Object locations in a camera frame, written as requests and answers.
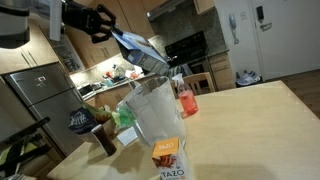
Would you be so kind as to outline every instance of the chair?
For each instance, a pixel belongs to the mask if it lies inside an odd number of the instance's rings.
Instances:
[[[203,93],[203,89],[201,89],[200,83],[199,83],[200,81],[204,81],[204,80],[206,80],[208,82],[209,93],[213,93],[216,91],[213,86],[213,82],[212,82],[212,78],[210,76],[210,73],[208,73],[208,72],[194,74],[191,76],[186,76],[186,77],[183,77],[183,80],[185,83],[187,83],[190,86],[190,88],[193,91],[193,94],[195,96],[205,94],[205,93]],[[171,82],[171,87],[172,87],[174,96],[176,97],[176,99],[178,99],[177,88],[175,87],[174,81]]]

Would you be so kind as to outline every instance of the microwave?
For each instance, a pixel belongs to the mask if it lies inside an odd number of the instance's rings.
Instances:
[[[96,95],[96,92],[89,83],[84,84],[81,87],[78,87],[77,90],[81,94],[83,100],[87,100]]]

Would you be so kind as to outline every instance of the range hood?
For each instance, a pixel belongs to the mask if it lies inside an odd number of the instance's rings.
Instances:
[[[167,0],[165,3],[160,6],[154,8],[150,12],[147,13],[147,17],[149,21],[153,21],[156,17],[166,13],[171,12],[176,9],[176,6],[184,2],[185,0]]]

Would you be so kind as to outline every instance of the light switch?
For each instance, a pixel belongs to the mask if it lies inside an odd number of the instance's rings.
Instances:
[[[240,17],[241,17],[242,20],[247,19],[247,13],[245,11],[241,12],[240,13]]]

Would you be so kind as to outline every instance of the kitchen counter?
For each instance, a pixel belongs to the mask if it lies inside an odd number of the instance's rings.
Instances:
[[[137,78],[137,79],[129,79],[129,80],[127,80],[127,81],[125,81],[125,82],[123,82],[121,84],[117,84],[117,85],[114,85],[112,87],[104,86],[101,89],[96,90],[95,92],[96,92],[96,94],[103,93],[103,92],[111,90],[111,89],[115,89],[115,88],[118,88],[118,87],[121,87],[121,86],[124,86],[124,85],[128,85],[129,82],[143,80],[145,78],[148,78],[148,77],[151,77],[151,76],[154,76],[154,75],[156,75],[156,74],[155,73],[149,73],[149,74],[147,74],[147,75],[145,75],[143,77],[140,77],[140,78]]]

